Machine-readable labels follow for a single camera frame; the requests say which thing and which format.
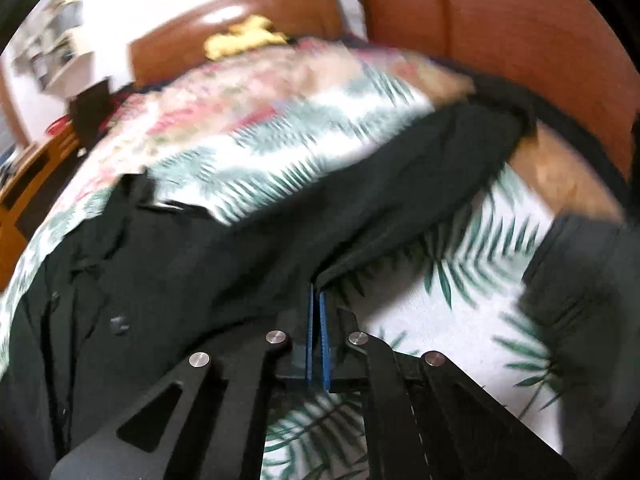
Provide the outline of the red bowl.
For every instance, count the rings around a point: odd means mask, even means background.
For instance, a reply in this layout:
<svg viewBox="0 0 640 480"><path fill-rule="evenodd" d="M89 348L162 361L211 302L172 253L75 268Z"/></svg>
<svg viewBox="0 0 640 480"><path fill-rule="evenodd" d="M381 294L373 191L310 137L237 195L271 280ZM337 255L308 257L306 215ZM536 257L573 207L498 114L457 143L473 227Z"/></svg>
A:
<svg viewBox="0 0 640 480"><path fill-rule="evenodd" d="M54 122L51 122L50 125L47 126L46 135L57 136L67 127L69 123L70 123L70 118L67 115L64 115L58 119L55 119Z"/></svg>

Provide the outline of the wooden headboard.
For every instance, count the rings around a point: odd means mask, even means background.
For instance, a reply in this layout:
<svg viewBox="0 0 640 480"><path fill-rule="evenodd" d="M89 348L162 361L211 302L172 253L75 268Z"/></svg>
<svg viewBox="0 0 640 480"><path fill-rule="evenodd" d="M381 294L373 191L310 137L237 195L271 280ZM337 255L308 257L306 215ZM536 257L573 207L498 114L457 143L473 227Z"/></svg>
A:
<svg viewBox="0 0 640 480"><path fill-rule="evenodd" d="M278 32L336 39L346 32L338 0L214 0L172 18L129 45L134 84L179 76L205 61L205 40L251 15L269 18Z"/></svg>

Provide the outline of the white wall shelf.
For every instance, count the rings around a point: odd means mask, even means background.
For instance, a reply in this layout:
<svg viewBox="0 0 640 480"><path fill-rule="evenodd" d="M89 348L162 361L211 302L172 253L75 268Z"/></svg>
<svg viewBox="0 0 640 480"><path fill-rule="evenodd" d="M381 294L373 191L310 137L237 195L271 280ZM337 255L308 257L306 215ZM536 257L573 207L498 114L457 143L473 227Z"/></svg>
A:
<svg viewBox="0 0 640 480"><path fill-rule="evenodd" d="M10 41L12 66L35 78L40 91L52 93L64 74L89 55L82 0L48 0L32 12Z"/></svg>

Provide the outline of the floral leaf bedspread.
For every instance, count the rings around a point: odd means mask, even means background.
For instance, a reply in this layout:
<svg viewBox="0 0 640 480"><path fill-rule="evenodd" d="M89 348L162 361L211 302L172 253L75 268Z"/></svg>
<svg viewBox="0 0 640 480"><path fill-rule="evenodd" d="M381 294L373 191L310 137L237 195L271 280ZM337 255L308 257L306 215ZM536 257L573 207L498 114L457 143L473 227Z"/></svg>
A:
<svg viewBox="0 0 640 480"><path fill-rule="evenodd" d="M477 94L528 106L535 129L447 219L311 287L312 381L273 393L256 479L373 479L360 395L322 386L319 294L398 353L444 354L560 454L572 479L637 478L639 231L625 181L588 132L532 92L370 44L299 39L130 94L1 297L1 381L21 296L123 176L152 178L156 206L199 206L232 226ZM206 344L223 352L247 341L292 309L209 338L177 365Z"/></svg>

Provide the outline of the dark wooden chair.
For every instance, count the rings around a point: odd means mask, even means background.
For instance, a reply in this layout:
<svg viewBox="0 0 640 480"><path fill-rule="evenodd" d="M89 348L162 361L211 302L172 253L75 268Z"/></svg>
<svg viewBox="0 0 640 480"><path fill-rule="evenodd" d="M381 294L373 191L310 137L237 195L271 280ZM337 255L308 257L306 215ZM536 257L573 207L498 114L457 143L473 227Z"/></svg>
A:
<svg viewBox="0 0 640 480"><path fill-rule="evenodd" d="M67 103L68 116L79 145L90 152L104 136L105 125L114 112L111 78L106 77Z"/></svg>

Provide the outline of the black button coat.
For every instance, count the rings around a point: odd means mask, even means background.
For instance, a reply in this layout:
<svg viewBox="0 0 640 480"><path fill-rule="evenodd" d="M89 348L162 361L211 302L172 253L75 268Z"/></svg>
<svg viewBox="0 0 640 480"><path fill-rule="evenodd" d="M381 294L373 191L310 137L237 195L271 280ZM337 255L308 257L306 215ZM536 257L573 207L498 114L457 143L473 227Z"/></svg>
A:
<svg viewBox="0 0 640 480"><path fill-rule="evenodd" d="M535 126L528 106L477 94L232 226L199 206L156 206L152 178L123 176L17 304L2 477L47 478L207 339L306 309L311 287L411 243L472 200Z"/></svg>

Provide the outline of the wooden louvered wardrobe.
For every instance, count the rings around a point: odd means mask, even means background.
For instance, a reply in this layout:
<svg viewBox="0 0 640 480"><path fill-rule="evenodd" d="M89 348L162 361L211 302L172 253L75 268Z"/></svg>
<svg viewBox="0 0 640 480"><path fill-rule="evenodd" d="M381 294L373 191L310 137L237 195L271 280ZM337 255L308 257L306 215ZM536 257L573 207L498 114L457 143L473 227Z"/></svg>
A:
<svg viewBox="0 0 640 480"><path fill-rule="evenodd" d="M533 90L631 170L639 73L589 0L358 0L376 44L450 58Z"/></svg>

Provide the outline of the yellow plush toy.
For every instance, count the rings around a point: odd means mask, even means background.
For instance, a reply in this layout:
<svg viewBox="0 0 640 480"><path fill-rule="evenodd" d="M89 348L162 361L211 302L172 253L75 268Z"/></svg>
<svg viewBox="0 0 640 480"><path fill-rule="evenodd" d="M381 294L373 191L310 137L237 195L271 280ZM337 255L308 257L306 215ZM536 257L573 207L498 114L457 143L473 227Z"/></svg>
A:
<svg viewBox="0 0 640 480"><path fill-rule="evenodd" d="M245 21L230 25L225 34L207 38L204 53L209 60L217 61L247 50L287 43L288 36L284 32L277 32L269 18L250 15Z"/></svg>

